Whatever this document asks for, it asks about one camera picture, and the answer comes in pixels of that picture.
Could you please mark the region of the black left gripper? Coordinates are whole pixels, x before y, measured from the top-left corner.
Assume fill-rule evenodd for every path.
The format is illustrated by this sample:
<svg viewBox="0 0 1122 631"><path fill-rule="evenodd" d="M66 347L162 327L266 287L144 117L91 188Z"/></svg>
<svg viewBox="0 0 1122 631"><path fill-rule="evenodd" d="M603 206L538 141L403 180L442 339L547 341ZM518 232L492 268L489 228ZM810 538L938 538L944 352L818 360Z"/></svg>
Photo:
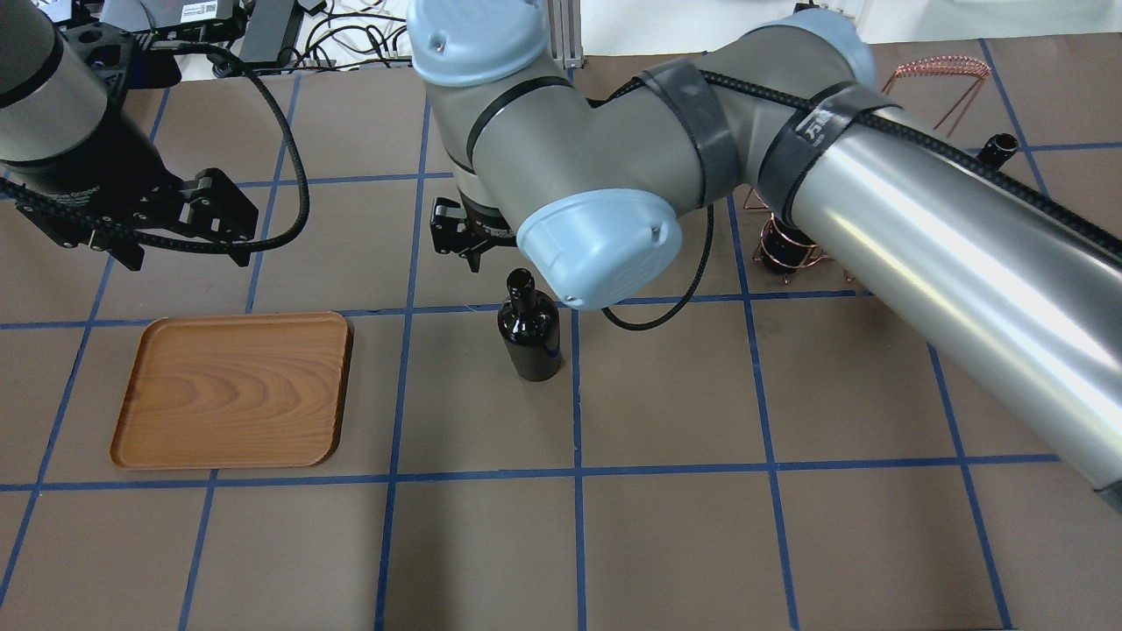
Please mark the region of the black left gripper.
<svg viewBox="0 0 1122 631"><path fill-rule="evenodd" d="M129 234L160 229L232 243L252 239L256 231L257 208L224 171L210 167L182 180L147 140L18 161L18 176L37 195Z"/></svg>

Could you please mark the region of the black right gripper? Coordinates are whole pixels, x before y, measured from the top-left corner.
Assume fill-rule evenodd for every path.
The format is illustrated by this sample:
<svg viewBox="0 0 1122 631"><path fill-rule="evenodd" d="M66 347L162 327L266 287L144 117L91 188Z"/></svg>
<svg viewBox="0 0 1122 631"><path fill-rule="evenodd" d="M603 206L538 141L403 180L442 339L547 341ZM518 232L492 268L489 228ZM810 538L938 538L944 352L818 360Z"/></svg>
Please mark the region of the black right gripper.
<svg viewBox="0 0 1122 631"><path fill-rule="evenodd" d="M494 207L485 205L459 192L459 201L436 196L430 219L434 252L454 254L469 265L472 273L480 271L481 256L494 247L516 247L515 231L508 220Z"/></svg>

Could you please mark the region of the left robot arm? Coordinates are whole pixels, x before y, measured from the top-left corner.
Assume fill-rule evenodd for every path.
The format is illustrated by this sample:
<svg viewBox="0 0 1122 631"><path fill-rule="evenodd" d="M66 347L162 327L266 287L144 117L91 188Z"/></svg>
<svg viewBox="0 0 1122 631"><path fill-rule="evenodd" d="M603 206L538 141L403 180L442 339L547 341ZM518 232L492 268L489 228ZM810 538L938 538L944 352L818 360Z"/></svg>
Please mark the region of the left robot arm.
<svg viewBox="0 0 1122 631"><path fill-rule="evenodd" d="M3 170L39 195L17 208L53 243L88 245L137 271L141 230L252 239L257 208L224 172L176 176L125 112L130 89L180 82L169 53L114 25L61 31L31 1L4 1L1 21Z"/></svg>

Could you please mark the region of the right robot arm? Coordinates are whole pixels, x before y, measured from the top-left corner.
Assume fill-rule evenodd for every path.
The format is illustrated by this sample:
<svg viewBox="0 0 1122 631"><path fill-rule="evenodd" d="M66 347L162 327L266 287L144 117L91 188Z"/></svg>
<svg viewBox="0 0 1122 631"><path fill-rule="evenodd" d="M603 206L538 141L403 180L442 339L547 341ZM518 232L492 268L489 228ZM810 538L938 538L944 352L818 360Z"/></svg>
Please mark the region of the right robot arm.
<svg viewBox="0 0 1122 631"><path fill-rule="evenodd" d="M466 200L565 305L628 299L678 217L756 188L1119 507L1119 240L923 131L850 22L802 11L592 106L541 1L414 1L415 71Z"/></svg>

